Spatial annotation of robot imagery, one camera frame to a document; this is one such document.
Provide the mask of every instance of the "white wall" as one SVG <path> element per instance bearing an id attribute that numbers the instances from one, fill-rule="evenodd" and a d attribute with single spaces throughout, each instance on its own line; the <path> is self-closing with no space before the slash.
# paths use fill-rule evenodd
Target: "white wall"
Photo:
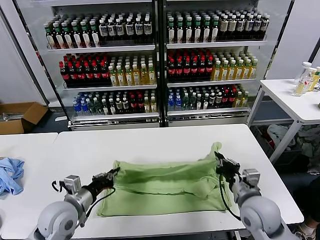
<path id="1" fill-rule="evenodd" d="M 0 17 L 0 103 L 38 102 L 46 105 L 32 81 Z"/>

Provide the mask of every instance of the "black wire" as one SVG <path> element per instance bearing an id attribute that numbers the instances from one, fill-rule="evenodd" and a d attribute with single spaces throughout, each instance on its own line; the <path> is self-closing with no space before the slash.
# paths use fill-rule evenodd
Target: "black wire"
<path id="1" fill-rule="evenodd" d="M 103 200 L 103 199 L 105 199 L 105 198 L 107 198 L 107 197 L 109 197 L 110 195 L 112 195 L 112 194 L 114 194 L 114 193 L 115 193 L 116 189 L 115 189 L 114 187 L 110 187 L 110 189 L 112 189 L 113 191 L 112 191 L 112 192 L 110 192 L 108 195 L 106 195 L 106 196 L 104 196 L 104 197 L 100 198 L 98 201 L 96 201 L 96 202 L 95 202 L 95 203 L 90 207 L 89 211 L 86 213 L 86 217 L 87 217 L 87 218 L 89 217 L 89 215 L 90 215 L 90 213 L 91 213 L 92 209 L 94 208 L 94 206 L 95 206 L 95 205 L 97 205 L 97 203 L 98 203 L 98 202 L 100 202 L 101 200 Z"/>
<path id="2" fill-rule="evenodd" d="M 231 211 L 231 209 L 228 207 L 228 205 L 227 205 L 227 203 L 226 203 L 226 200 L 225 200 L 225 198 L 224 198 L 224 194 L 223 194 L 223 191 L 222 191 L 222 185 L 221 185 L 222 177 L 223 177 L 222 175 L 220 175 L 220 177 L 219 177 L 219 188 L 220 188 L 220 194 L 221 194 L 221 198 L 222 198 L 223 204 L 224 204 L 225 208 L 229 211 L 229 213 L 230 213 L 232 216 L 234 216 L 236 219 L 238 219 L 239 221 L 241 221 L 241 218 L 240 218 L 239 216 L 235 215 L 235 214 Z"/>

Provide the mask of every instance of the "white shelf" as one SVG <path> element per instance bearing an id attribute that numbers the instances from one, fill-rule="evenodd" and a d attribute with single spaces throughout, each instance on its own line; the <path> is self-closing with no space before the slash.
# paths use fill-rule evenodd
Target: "white shelf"
<path id="1" fill-rule="evenodd" d="M 194 49 L 194 48 L 221 48 L 221 47 L 244 47 L 244 46 L 263 46 L 267 40 L 261 41 L 215 41 L 198 43 L 167 43 L 167 49 Z"/>
<path id="2" fill-rule="evenodd" d="M 156 89 L 156 84 L 150 85 L 135 85 L 135 86 L 97 86 L 97 87 L 75 87 L 75 88 L 64 88 L 63 91 L 67 92 L 99 92 L 99 91 L 123 91 L 123 90 L 134 90 L 134 89 Z"/>
<path id="3" fill-rule="evenodd" d="M 205 110 L 186 110 L 186 111 L 168 111 L 168 117 L 196 116 L 196 115 L 213 115 L 213 114 L 232 114 L 249 112 L 249 107 L 230 107 L 230 108 L 214 108 Z"/>
<path id="4" fill-rule="evenodd" d="M 151 3 L 152 0 L 32 0 L 33 7 L 55 7 L 89 4 Z"/>
<path id="5" fill-rule="evenodd" d="M 177 87 L 193 87 L 193 86 L 213 86 L 224 84 L 250 84 L 257 83 L 256 79 L 237 79 L 237 80 L 223 80 L 223 81 L 195 81 L 195 82 L 175 82 L 167 83 L 168 88 Z"/>
<path id="6" fill-rule="evenodd" d="M 49 49 L 51 54 L 80 54 L 80 53 L 103 53 L 103 52 L 129 52 L 129 51 L 150 51 L 156 49 L 156 45 L 132 45 L 132 46 L 102 46 L 83 47 L 66 49 Z"/>

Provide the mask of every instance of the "water bottle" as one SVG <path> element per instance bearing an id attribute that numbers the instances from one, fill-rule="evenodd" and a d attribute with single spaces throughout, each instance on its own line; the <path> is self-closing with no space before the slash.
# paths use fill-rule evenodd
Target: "water bottle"
<path id="1" fill-rule="evenodd" d="M 175 100 L 175 110 L 181 111 L 181 106 L 182 106 L 182 101 L 181 101 L 180 95 L 177 95 Z"/>
<path id="2" fill-rule="evenodd" d="M 175 110 L 175 101 L 172 95 L 169 95 L 168 99 L 168 112 L 172 112 Z"/>
<path id="3" fill-rule="evenodd" d="M 90 116 L 90 111 L 88 108 L 87 103 L 85 103 L 85 100 L 81 100 L 81 108 L 82 108 L 82 115 L 83 116 Z"/>

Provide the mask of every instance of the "green cloth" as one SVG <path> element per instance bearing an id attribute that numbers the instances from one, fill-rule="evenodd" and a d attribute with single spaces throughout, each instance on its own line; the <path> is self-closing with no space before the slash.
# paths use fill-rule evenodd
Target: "green cloth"
<path id="1" fill-rule="evenodd" d="M 204 159 L 194 162 L 132 164 L 115 161 L 113 167 L 120 167 L 114 181 L 116 191 L 103 200 L 97 215 L 162 215 L 226 210 L 216 174 L 218 161 L 215 151 L 218 152 L 221 146 L 220 142 L 215 142 Z M 224 189 L 223 194 L 230 205 Z"/>

